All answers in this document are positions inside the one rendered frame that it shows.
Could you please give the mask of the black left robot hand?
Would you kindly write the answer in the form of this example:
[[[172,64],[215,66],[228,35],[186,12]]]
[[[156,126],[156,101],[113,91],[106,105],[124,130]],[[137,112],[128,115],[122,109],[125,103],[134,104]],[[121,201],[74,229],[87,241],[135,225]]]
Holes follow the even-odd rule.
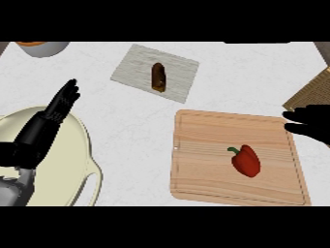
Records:
[[[34,169],[50,150],[60,124],[79,97],[77,80],[71,79],[44,110],[38,111],[12,142],[0,141],[0,167]]]

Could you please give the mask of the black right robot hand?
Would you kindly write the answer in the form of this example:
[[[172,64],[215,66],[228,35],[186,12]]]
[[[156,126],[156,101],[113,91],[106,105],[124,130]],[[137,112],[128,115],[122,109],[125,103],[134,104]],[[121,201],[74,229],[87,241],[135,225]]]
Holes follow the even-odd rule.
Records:
[[[284,129],[296,134],[330,145],[330,105],[306,105],[281,113],[290,120]]]

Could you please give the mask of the wicker basket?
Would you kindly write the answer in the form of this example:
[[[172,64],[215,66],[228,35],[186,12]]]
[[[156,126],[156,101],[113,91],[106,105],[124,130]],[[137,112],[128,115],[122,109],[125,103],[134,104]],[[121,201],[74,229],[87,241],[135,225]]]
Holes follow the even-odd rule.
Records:
[[[292,111],[306,105],[330,105],[330,66],[293,95],[283,108],[286,111]]]

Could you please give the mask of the red bell pepper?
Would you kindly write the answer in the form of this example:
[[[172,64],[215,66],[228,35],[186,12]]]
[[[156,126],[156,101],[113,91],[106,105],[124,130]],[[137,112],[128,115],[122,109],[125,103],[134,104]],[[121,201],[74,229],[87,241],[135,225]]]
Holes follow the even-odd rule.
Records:
[[[236,171],[247,177],[255,177],[259,174],[259,157],[252,147],[243,144],[240,148],[228,147],[227,150],[234,153],[231,165]]]

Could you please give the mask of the wooden cutting board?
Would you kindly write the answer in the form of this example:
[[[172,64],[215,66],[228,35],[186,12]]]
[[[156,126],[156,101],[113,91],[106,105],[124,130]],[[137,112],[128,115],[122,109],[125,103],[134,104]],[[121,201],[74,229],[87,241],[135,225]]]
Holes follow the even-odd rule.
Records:
[[[174,118],[171,194],[240,205],[309,204],[284,119],[183,109]]]

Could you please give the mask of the grey bowl with orange content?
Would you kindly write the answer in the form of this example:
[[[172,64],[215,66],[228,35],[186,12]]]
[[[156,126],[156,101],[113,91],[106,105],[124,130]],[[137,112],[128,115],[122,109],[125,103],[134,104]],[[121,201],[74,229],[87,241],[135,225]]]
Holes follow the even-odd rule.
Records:
[[[23,52],[35,58],[44,58],[63,51],[69,42],[18,42]]]

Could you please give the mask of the grey cloth placemat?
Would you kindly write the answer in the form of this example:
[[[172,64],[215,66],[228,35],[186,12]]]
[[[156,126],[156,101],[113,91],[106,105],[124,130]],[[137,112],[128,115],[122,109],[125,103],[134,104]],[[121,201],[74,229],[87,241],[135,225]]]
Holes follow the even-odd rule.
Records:
[[[165,67],[165,91],[152,88],[152,68]],[[110,80],[184,103],[199,69],[199,62],[149,47],[133,45],[122,57]]]

